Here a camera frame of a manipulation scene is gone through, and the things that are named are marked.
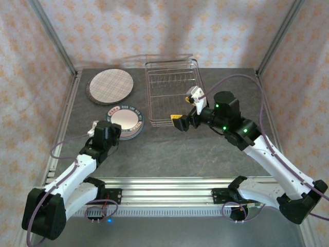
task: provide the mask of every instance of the beige floral wall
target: beige floral wall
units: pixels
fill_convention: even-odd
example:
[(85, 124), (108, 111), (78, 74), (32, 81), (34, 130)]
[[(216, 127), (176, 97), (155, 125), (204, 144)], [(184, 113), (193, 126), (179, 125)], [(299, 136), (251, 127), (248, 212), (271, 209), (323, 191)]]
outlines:
[(72, 77), (27, 1), (2, 0), (0, 12), (0, 246), (10, 247)]
[[(262, 77), (285, 154), (306, 174), (327, 184), (328, 20), (328, 1), (305, 1)], [(329, 218), (329, 202), (322, 199), (314, 211)], [(323, 246), (329, 246), (329, 222), (316, 220), (316, 230)]]
[(41, 0), (75, 67), (142, 67), (194, 54), (200, 67), (254, 67), (293, 0)]

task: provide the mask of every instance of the purple cable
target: purple cable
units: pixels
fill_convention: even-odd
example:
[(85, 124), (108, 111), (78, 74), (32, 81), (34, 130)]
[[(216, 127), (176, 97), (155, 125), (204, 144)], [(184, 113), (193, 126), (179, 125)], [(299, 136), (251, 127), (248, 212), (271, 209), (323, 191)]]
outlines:
[(34, 246), (40, 246), (41, 243), (43, 243), (45, 241), (46, 238), (43, 238), (38, 244), (36, 245), (32, 245), (31, 243), (31, 230), (32, 230), (32, 225), (33, 225), (33, 221), (36, 217), (36, 214), (37, 212), (39, 211), (40, 207), (42, 206), (42, 203), (46, 200), (47, 196), (50, 195), (50, 193), (52, 193), (56, 187), (58, 187), (60, 184), (62, 184), (66, 179), (68, 179), (73, 173), (74, 171), (77, 169), (77, 165), (78, 165), (78, 160), (77, 158), (75, 157), (57, 157), (57, 156), (54, 156), (53, 155), (53, 150), (60, 144), (63, 144), (63, 143), (66, 143), (66, 142), (69, 142), (71, 140), (75, 140), (75, 139), (79, 139), (79, 138), (83, 138), (83, 137), (86, 137), (88, 135), (81, 135), (81, 136), (78, 136), (78, 137), (74, 137), (74, 138), (70, 138), (70, 139), (67, 139), (67, 140), (63, 140), (59, 143), (57, 143), (55, 146), (53, 146), (51, 149), (50, 149), (50, 156), (53, 157), (53, 158), (56, 158), (58, 160), (66, 160), (66, 159), (70, 159), (70, 160), (74, 160), (75, 161), (75, 165), (72, 169), (72, 171), (70, 171), (63, 179), (61, 179), (57, 184), (56, 186), (54, 186), (53, 188), (51, 188), (40, 200), (40, 202), (37, 204), (37, 206), (35, 207), (35, 210), (33, 211), (33, 214), (30, 218), (30, 221), (29, 221), (29, 224), (28, 224), (28, 227), (27, 227), (27, 235), (26, 235), (26, 243), (27, 243), (27, 246), (28, 247), (34, 247)]
[(110, 214), (109, 216), (106, 216), (106, 211), (105, 209), (101, 208), (101, 207), (98, 207), (98, 206), (91, 206), (89, 208), (87, 208), (87, 210), (84, 212), (84, 217), (88, 219), (88, 210), (92, 209), (92, 208), (97, 208), (99, 210), (101, 210), (101, 212), (104, 214), (104, 218), (99, 220), (99, 221), (104, 221), (104, 220), (108, 220), (112, 215), (114, 215), (117, 211), (118, 211), (118, 208), (119, 208), (119, 205), (116, 201), (113, 201), (113, 200), (110, 200), (110, 199), (101, 199), (101, 200), (93, 200), (93, 201), (90, 201), (88, 203), (95, 203), (95, 202), (112, 202), (116, 205), (116, 209), (113, 211), (112, 214)]
[[(316, 188), (314, 188), (312, 185), (310, 185), (309, 183), (306, 183), (294, 170), (292, 170), (274, 151), (274, 149), (272, 148), (271, 144), (269, 143), (266, 133), (265, 133), (265, 129), (263, 126), (263, 112), (264, 112), (264, 104), (265, 104), (265, 95), (264, 95), (264, 91), (263, 88), (261, 87), (261, 85), (251, 76), (247, 76), (247, 75), (243, 75), (243, 74), (235, 74), (235, 75), (231, 75), (228, 76), (226, 78), (224, 78), (223, 80), (219, 81), (218, 83), (216, 83), (208, 92), (206, 92), (204, 95), (202, 95), (201, 97), (199, 97), (199, 99), (203, 99), (205, 98), (207, 95), (209, 95), (216, 87), (218, 87), (220, 84), (222, 84), (223, 82), (227, 81), (228, 79), (234, 78), (234, 77), (244, 77), (247, 78), (249, 80), (251, 80), (252, 82), (254, 82), (257, 87), (259, 88), (259, 90), (262, 92), (262, 102), (261, 102), (261, 112), (259, 115), (259, 124), (260, 124), (260, 128), (261, 128), (261, 132), (262, 135), (264, 137), (264, 141), (267, 145), (267, 147), (269, 148), (269, 150), (271, 151), (271, 153), (275, 156), (275, 158), (277, 158), (277, 160), (292, 174), (294, 175), (301, 183), (305, 184), (309, 189), (313, 190), (315, 193), (317, 193), (318, 195), (320, 195), (321, 197), (325, 198), (327, 201), (329, 201), (329, 197), (327, 197), (324, 193), (320, 192), (319, 190), (317, 190)], [(327, 220), (329, 221), (329, 219), (322, 217), (322, 216), (318, 216), (315, 214), (311, 214), (310, 215), (317, 217), (319, 219), (323, 219), (323, 220)]]
[[(224, 214), (224, 207), (226, 207), (226, 205), (228, 205), (228, 204), (234, 204), (234, 205), (239, 206), (239, 207), (243, 210), (243, 212), (244, 212), (244, 214), (245, 214), (245, 220), (240, 220), (240, 221), (239, 221), (239, 220), (232, 220), (230, 217), (226, 216), (226, 215)], [(237, 203), (237, 202), (226, 202), (226, 203), (224, 203), (224, 205), (223, 205), (223, 207), (222, 207), (222, 209), (221, 209), (221, 212), (222, 212), (222, 215), (224, 216), (224, 218), (227, 219), (227, 220), (230, 221), (230, 222), (234, 222), (234, 223), (244, 223), (244, 222), (250, 222), (250, 221), (254, 220), (255, 218), (257, 218), (257, 217), (261, 214), (261, 212), (263, 211), (264, 207), (265, 207), (265, 204), (262, 205), (262, 207), (260, 208), (258, 214), (256, 214), (256, 215), (255, 215), (254, 217), (252, 217), (251, 219), (246, 219), (246, 218), (248, 217), (248, 215), (246, 214), (246, 211), (245, 211), (244, 207), (243, 207), (240, 203)]]

